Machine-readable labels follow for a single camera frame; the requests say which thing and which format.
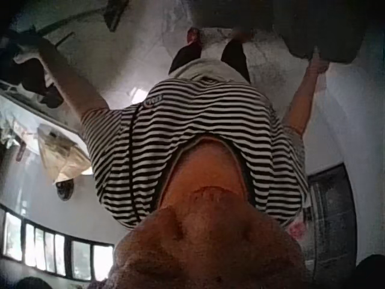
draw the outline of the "plastic bag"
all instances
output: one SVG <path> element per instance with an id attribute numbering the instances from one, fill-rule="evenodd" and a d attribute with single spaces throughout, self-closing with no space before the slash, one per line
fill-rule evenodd
<path id="1" fill-rule="evenodd" d="M 63 182 L 79 176 L 91 167 L 88 157 L 59 132 L 37 130 L 38 148 L 43 166 L 54 182 Z"/>

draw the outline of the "window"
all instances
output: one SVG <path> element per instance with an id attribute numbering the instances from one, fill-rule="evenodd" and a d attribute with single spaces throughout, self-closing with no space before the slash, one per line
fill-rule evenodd
<path id="1" fill-rule="evenodd" d="M 35 258 L 36 267 L 40 270 L 46 270 L 44 232 L 40 229 L 35 229 Z"/>
<path id="2" fill-rule="evenodd" d="M 18 261 L 22 259 L 21 227 L 21 219 L 6 213 L 3 254 Z"/>
<path id="3" fill-rule="evenodd" d="M 55 235 L 55 256 L 56 256 L 56 270 L 61 276 L 66 275 L 66 266 L 64 264 L 64 237 L 62 235 Z"/>
<path id="4" fill-rule="evenodd" d="M 91 279 L 90 245 L 72 242 L 73 275 L 76 279 Z"/>
<path id="5" fill-rule="evenodd" d="M 35 267 L 35 228 L 33 225 L 25 226 L 25 264 Z"/>
<path id="6" fill-rule="evenodd" d="M 54 235 L 48 232 L 44 234 L 46 267 L 48 272 L 55 273 Z"/>
<path id="7" fill-rule="evenodd" d="M 108 273 L 111 270 L 112 260 L 112 246 L 94 246 L 94 271 L 95 279 L 102 281 L 108 277 Z"/>
<path id="8" fill-rule="evenodd" d="M 114 247 L 44 228 L 0 204 L 0 257 L 47 274 L 77 281 L 102 281 Z"/>

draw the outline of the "man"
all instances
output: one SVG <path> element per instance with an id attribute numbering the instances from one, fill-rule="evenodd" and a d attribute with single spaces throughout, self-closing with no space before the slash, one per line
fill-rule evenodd
<path id="1" fill-rule="evenodd" d="M 304 260 L 284 227 L 307 194 L 302 135 L 318 75 L 315 54 L 284 122 L 250 86 L 237 32 L 221 61 L 201 60 L 197 29 L 171 78 L 110 110 L 47 42 L 38 58 L 81 118 L 101 204 L 130 232 L 100 288 L 301 288 Z"/>

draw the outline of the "black and white striped shirt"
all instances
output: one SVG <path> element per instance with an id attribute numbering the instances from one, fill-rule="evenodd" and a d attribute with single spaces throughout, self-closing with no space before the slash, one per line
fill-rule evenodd
<path id="1" fill-rule="evenodd" d="M 285 225 L 305 201 L 300 138 L 248 84 L 168 79 L 142 104 L 89 111 L 82 125 L 99 201 L 128 228 L 156 209 L 178 151 L 207 134 L 237 154 L 258 210 Z"/>

